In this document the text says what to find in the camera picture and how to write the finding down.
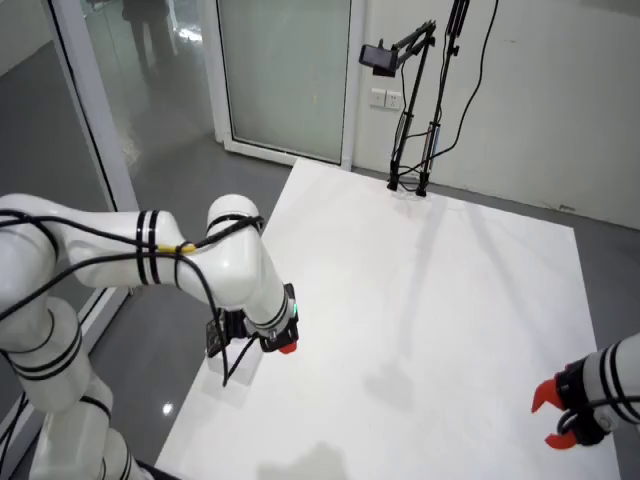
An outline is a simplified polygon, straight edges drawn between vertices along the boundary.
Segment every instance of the robotic arm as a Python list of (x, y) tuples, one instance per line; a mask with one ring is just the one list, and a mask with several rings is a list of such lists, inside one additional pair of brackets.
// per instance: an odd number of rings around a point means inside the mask
[(546, 438), (558, 450), (595, 445), (621, 423), (640, 424), (640, 334), (571, 363), (538, 386), (532, 412), (545, 402), (562, 415)]
[[(111, 392), (89, 364), (75, 312), (48, 298), (49, 288), (72, 271), (90, 287), (172, 284), (209, 303), (216, 328), (208, 353), (222, 354), (226, 384), (231, 338), (283, 353), (298, 339), (294, 290), (280, 280), (261, 226), (256, 206), (239, 195), (211, 205), (207, 236), (195, 244), (168, 212), (89, 213), (29, 195), (0, 198), (0, 352), (47, 413), (31, 478), (120, 478), (127, 470), (150, 478), (105, 422)], [(55, 275), (63, 253), (71, 266)]]

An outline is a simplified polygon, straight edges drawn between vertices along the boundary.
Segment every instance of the yellow cable tie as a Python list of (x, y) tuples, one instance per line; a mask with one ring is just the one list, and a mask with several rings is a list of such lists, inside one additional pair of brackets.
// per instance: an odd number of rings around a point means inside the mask
[[(178, 247), (172, 247), (171, 245), (158, 245), (158, 251), (164, 253), (176, 253), (178, 251)], [(196, 251), (196, 246), (193, 243), (185, 245), (180, 250), (180, 253), (193, 253)]]

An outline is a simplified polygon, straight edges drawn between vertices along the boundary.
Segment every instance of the black cable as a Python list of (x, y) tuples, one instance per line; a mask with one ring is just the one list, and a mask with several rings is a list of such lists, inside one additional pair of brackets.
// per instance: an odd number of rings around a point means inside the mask
[(19, 210), (0, 209), (0, 216), (18, 217), (15, 220), (5, 220), (4, 222), (0, 222), (0, 228), (11, 227), (15, 225), (23, 225), (27, 223), (42, 224), (43, 222), (54, 222), (54, 223), (61, 223), (63, 225), (67, 225), (69, 227), (77, 228), (78, 230), (82, 230), (83, 232), (87, 232), (92, 235), (96, 235), (98, 237), (108, 238), (110, 240), (116, 240), (118, 242), (127, 243), (135, 247), (142, 247), (142, 248), (149, 248), (149, 249), (157, 248), (157, 245), (149, 242), (138, 241), (133, 238), (127, 238), (115, 233), (109, 233), (109, 232), (104, 232), (102, 230), (97, 230), (93, 227), (89, 227), (82, 223), (74, 222), (73, 220), (69, 220), (63, 217), (58, 217), (55, 215), (29, 215)]
[[(85, 267), (88, 267), (88, 266), (91, 266), (91, 265), (99, 265), (99, 264), (102, 264), (102, 263), (119, 262), (119, 261), (125, 261), (125, 260), (135, 260), (137, 258), (171, 258), (171, 259), (179, 260), (179, 261), (184, 262), (187, 265), (189, 265), (192, 268), (192, 270), (195, 272), (195, 274), (198, 276), (198, 279), (200, 280), (200, 283), (202, 284), (202, 288), (204, 289), (205, 295), (207, 296), (207, 301), (209, 302), (209, 306), (211, 308), (211, 312), (213, 313), (213, 320), (214, 320), (214, 326), (216, 328), (216, 333), (218, 334), (218, 336), (221, 339), (224, 338), (223, 335), (222, 335), (222, 328), (221, 328), (221, 325), (220, 325), (220, 317), (218, 315), (218, 309), (217, 309), (215, 301), (213, 299), (213, 294), (211, 293), (211, 289), (209, 288), (209, 284), (208, 284), (206, 278), (204, 277), (204, 274), (202, 273), (202, 270), (190, 258), (188, 258), (188, 257), (186, 257), (184, 255), (180, 255), (180, 254), (176, 254), (176, 253), (172, 253), (172, 252), (150, 251), (150, 252), (118, 253), (118, 254), (114, 254), (114, 255), (104, 255), (104, 256), (101, 256), (101, 257), (89, 258), (87, 260), (83, 260), (81, 262), (78, 262), (78, 263), (76, 263), (74, 265), (71, 265), (70, 267), (66, 268), (62, 272), (58, 273), (55, 277), (53, 277), (51, 280), (46, 282), (44, 285), (42, 285), (41, 287), (37, 288), (36, 290), (31, 292), (29, 295), (24, 297), (22, 300), (14, 303), (11, 307), (7, 308), (2, 313), (0, 313), (0, 322), (5, 320), (10, 315), (14, 314), (15, 312), (17, 312), (21, 308), (23, 308), (25, 305), (31, 303), (33, 300), (38, 298), (40, 295), (42, 295), (43, 293), (47, 292), (49, 289), (53, 288), (56, 284), (58, 284), (59, 282), (61, 282), (62, 280), (64, 280), (65, 278), (67, 278), (68, 276), (72, 275), (73, 273), (75, 273), (76, 271), (78, 271), (78, 270), (80, 270), (82, 268), (85, 268)], [(227, 381), (229, 379), (229, 373), (228, 373), (227, 352), (226, 352), (225, 348), (222, 349), (222, 364), (223, 364), (223, 371), (224, 371), (224, 376), (223, 376), (224, 378), (223, 378), (222, 384), (226, 385)]]
[(233, 372), (236, 371), (236, 368), (238, 368), (238, 365), (240, 365), (240, 360), (244, 358), (245, 354), (249, 351), (249, 349), (251, 348), (251, 345), (253, 345), (253, 342), (255, 342), (257, 338), (258, 338), (258, 335), (254, 333), (249, 339), (249, 341), (247, 342), (247, 344), (242, 348), (240, 355), (238, 355), (238, 358), (233, 363), (231, 370), (229, 370), (229, 377), (231, 377), (231, 375), (233, 375)]
[(593, 400), (591, 402), (587, 402), (584, 405), (579, 407), (570, 408), (565, 413), (562, 414), (560, 420), (558, 420), (557, 431), (559, 435), (564, 435), (570, 430), (570, 423), (573, 418), (581, 412), (589, 411), (597, 407), (602, 407), (604, 405), (617, 405), (619, 403), (635, 403), (640, 402), (640, 395), (631, 395), (628, 397), (611, 397), (611, 398), (603, 398), (601, 400)]
[[(446, 52), (447, 52), (447, 29), (444, 29), (444, 34), (442, 36), (442, 64), (440, 65), (440, 82), (438, 83), (438, 96), (440, 95), (440, 91), (443, 88), (442, 85), (442, 76), (444, 75), (444, 64), (446, 62)], [(438, 123), (442, 122), (442, 105), (438, 110)]]
[(4, 468), (4, 461), (7, 458), (7, 452), (9, 451), (9, 444), (11, 444), (11, 439), (13, 438), (13, 434), (15, 433), (18, 422), (20, 421), (20, 417), (28, 404), (27, 394), (22, 392), (20, 400), (18, 401), (18, 408), (11, 420), (11, 423), (9, 424), (9, 428), (7, 428), (7, 430), (2, 434), (2, 437), (0, 437), (0, 443), (4, 441), (2, 453), (0, 453), (0, 477), (2, 477), (2, 469)]
[[(32, 292), (31, 294), (27, 295), (26, 297), (24, 297), (22, 300), (18, 301), (17, 303), (15, 303), (14, 305), (12, 305), (11, 307), (7, 308), (5, 311), (3, 311), (2, 313), (0, 313), (0, 321), (6, 319), (9, 315), (12, 315), (13, 313), (15, 313), (16, 311), (18, 311), (20, 308), (23, 308), (25, 305), (27, 305), (28, 303), (30, 303), (31, 301), (33, 301), (34, 299), (36, 299), (37, 297), (39, 297), (40, 295), (42, 295), (43, 293), (45, 293), (46, 291), (48, 291), (50, 288), (52, 288), (53, 286), (55, 286), (57, 283), (61, 282), (62, 280), (64, 280), (65, 278), (67, 278), (69, 275), (73, 274), (74, 272), (76, 272), (77, 270), (90, 266), (90, 265), (97, 265), (97, 264), (101, 264), (101, 263), (107, 263), (107, 262), (113, 262), (113, 261), (123, 261), (123, 260), (135, 260), (137, 258), (172, 258), (175, 259), (176, 261), (182, 261), (184, 263), (187, 263), (196, 273), (196, 275), (198, 276), (200, 282), (202, 283), (202, 287), (205, 291), (205, 294), (207, 296), (207, 300), (209, 302), (210, 308), (212, 310), (213, 313), (213, 319), (214, 319), (214, 326), (216, 328), (216, 333), (217, 335), (223, 339), (223, 334), (222, 334), (222, 328), (220, 325), (220, 318), (218, 315), (218, 309), (216, 308), (215, 305), (215, 301), (213, 300), (213, 295), (211, 293), (211, 289), (209, 288), (209, 284), (206, 281), (206, 278), (204, 277), (204, 274), (202, 273), (202, 271), (200, 270), (200, 268), (189, 258), (185, 257), (182, 254), (179, 253), (174, 253), (174, 252), (157, 252), (155, 251), (157, 249), (157, 245), (154, 244), (150, 244), (148, 242), (141, 242), (141, 241), (136, 241), (136, 240), (131, 240), (127, 237), (122, 237), (120, 235), (115, 235), (115, 234), (110, 234), (108, 232), (103, 232), (101, 230), (96, 230), (94, 228), (91, 227), (87, 227), (86, 225), (68, 220), (68, 219), (64, 219), (61, 217), (54, 217), (54, 216), (28, 216), (23, 214), (23, 212), (18, 212), (18, 211), (10, 211), (10, 210), (0, 210), (0, 215), (14, 215), (17, 216), (17, 214), (19, 214), (21, 216), (21, 218), (17, 219), (17, 220), (12, 220), (12, 221), (8, 221), (8, 222), (0, 222), (0, 228), (3, 226), (8, 226), (6, 224), (11, 224), (11, 225), (19, 225), (19, 224), (26, 224), (26, 223), (37, 223), (37, 222), (43, 222), (46, 219), (46, 221), (52, 221), (52, 222), (58, 222), (58, 223), (63, 223), (65, 225), (69, 225), (71, 227), (77, 228), (79, 230), (88, 232), (88, 233), (92, 233), (94, 235), (97, 236), (101, 236), (101, 237), (106, 237), (106, 238), (110, 238), (113, 240), (117, 240), (117, 241), (123, 241), (123, 243), (128, 243), (131, 245), (135, 245), (135, 246), (142, 246), (145, 248), (149, 248), (150, 251), (148, 252), (131, 252), (131, 253), (123, 253), (123, 254), (115, 254), (115, 255), (105, 255), (102, 257), (96, 257), (93, 259), (88, 259), (88, 260), (84, 260), (82, 262), (78, 262), (75, 265), (72, 265), (70, 267), (68, 267), (67, 269), (63, 270), (62, 272), (60, 272), (58, 275), (56, 275), (55, 277), (53, 277), (50, 281), (48, 281), (47, 283), (45, 283), (44, 285), (42, 285), (40, 288), (36, 289), (34, 292)], [(203, 248), (207, 245), (211, 245), (213, 243), (216, 243), (220, 240), (222, 240), (223, 238), (243, 229), (246, 228), (250, 225), (259, 225), (263, 222), (262, 217), (247, 217), (241, 220), (238, 220), (237, 222), (235, 222), (233, 225), (230, 225), (229, 227), (217, 232), (214, 235), (211, 235), (207, 238), (205, 238), (204, 240), (202, 240), (201, 242), (199, 242), (196, 246), (196, 248)], [(227, 354), (226, 354), (226, 349), (223, 348), (222, 349), (222, 363), (223, 363), (223, 371), (224, 371), (224, 375), (223, 375), (223, 386), (226, 386), (228, 380), (229, 380), (229, 373), (228, 373), (228, 361), (227, 361)]]
[[(444, 150), (441, 150), (440, 152), (434, 154), (431, 157), (431, 160), (433, 160), (434, 158), (437, 158), (440, 155), (444, 155), (445, 153), (448, 153), (451, 150), (453, 150), (456, 147), (456, 145), (458, 144), (458, 140), (460, 140), (460, 134), (462, 133), (462, 125), (464, 124), (464, 119), (465, 119), (465, 117), (467, 115), (469, 107), (471, 106), (471, 102), (473, 102), (473, 99), (475, 98), (476, 94), (478, 93), (478, 90), (480, 90), (480, 85), (482, 84), (482, 76), (483, 76), (483, 73), (484, 73), (484, 57), (485, 57), (485, 54), (486, 54), (486, 51), (487, 51), (487, 44), (489, 43), (489, 36), (491, 35), (491, 31), (493, 30), (493, 24), (495, 23), (496, 14), (498, 13), (498, 4), (499, 3), (500, 3), (500, 0), (495, 0), (495, 4), (494, 4), (494, 7), (493, 7), (493, 13), (491, 14), (491, 21), (489, 22), (489, 28), (487, 28), (487, 34), (485, 35), (484, 43), (482, 44), (482, 51), (481, 51), (481, 54), (480, 54), (480, 74), (478, 76), (478, 83), (476, 84), (476, 87), (473, 90), (473, 93), (471, 94), (471, 97), (469, 97), (469, 101), (467, 102), (467, 105), (464, 107), (464, 110), (462, 111), (462, 117), (460, 118), (460, 124), (458, 125), (458, 132), (456, 133), (456, 138), (455, 138), (455, 140), (453, 141), (453, 144), (450, 147), (447, 147)], [(441, 76), (440, 76), (440, 83), (441, 83), (440, 88), (443, 88), (444, 86), (442, 85), (442, 73), (441, 73)], [(422, 167), (428, 161), (429, 161), (429, 159), (424, 159), (420, 163), (418, 163), (417, 165), (414, 165), (413, 167), (410, 167), (406, 172), (402, 172), (400, 175), (407, 175), (408, 173), (415, 172), (417, 169)]]
[(493, 6), (493, 13), (491, 14), (491, 21), (489, 22), (489, 28), (487, 29), (487, 34), (484, 37), (484, 43), (482, 44), (482, 52), (480, 53), (480, 75), (478, 76), (478, 84), (476, 85), (476, 88), (473, 90), (473, 93), (471, 94), (471, 97), (469, 97), (469, 101), (467, 102), (467, 105), (464, 107), (464, 110), (462, 111), (462, 117), (460, 118), (460, 124), (458, 125), (458, 132), (456, 133), (456, 139), (453, 141), (453, 144), (448, 147), (445, 148), (444, 150), (441, 150), (440, 152), (436, 153), (435, 155), (433, 155), (433, 158), (437, 158), (440, 155), (444, 155), (447, 152), (450, 152), (451, 150), (453, 150), (455, 148), (455, 146), (458, 144), (458, 140), (460, 140), (460, 134), (462, 133), (462, 125), (464, 124), (464, 118), (467, 115), (467, 111), (469, 110), (469, 107), (471, 106), (471, 102), (473, 102), (473, 99), (475, 98), (476, 94), (478, 93), (478, 90), (480, 90), (480, 85), (482, 84), (482, 75), (484, 73), (484, 56), (485, 53), (487, 51), (487, 44), (489, 43), (489, 36), (491, 35), (491, 30), (493, 30), (493, 24), (496, 20), (496, 14), (498, 13), (498, 4), (500, 3), (500, 0), (496, 0), (496, 3)]

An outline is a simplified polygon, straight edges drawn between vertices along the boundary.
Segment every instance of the electrical outlet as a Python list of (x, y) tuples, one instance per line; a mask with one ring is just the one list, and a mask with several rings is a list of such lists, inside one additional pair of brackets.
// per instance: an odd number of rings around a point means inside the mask
[(402, 108), (402, 93), (387, 90), (384, 106), (393, 110), (400, 110)]
[(384, 108), (387, 91), (382, 88), (372, 88), (369, 93), (369, 105)]

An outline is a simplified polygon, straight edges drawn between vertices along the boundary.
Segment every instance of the white tabletop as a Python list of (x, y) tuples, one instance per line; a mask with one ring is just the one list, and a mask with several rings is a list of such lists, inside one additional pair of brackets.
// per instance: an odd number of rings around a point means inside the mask
[(157, 466), (186, 480), (620, 478), (558, 452), (536, 386), (596, 349), (573, 230), (298, 161), (264, 241), (300, 341), (251, 386), (200, 369)]

